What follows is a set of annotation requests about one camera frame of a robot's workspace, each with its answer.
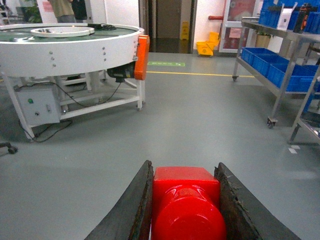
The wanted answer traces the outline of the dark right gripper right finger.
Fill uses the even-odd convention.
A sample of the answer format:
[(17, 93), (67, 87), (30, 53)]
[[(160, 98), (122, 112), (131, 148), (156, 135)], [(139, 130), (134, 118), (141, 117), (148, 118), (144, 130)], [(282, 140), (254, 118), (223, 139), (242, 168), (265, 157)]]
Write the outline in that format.
[(222, 162), (214, 169), (220, 181), (220, 212), (228, 240), (298, 240)]

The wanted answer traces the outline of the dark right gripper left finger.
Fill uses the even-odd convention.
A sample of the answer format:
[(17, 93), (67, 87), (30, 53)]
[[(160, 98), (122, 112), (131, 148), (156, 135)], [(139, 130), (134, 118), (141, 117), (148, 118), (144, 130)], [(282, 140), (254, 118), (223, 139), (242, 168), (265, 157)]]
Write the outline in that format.
[(110, 212), (87, 240), (148, 240), (152, 218), (154, 171), (146, 160)]

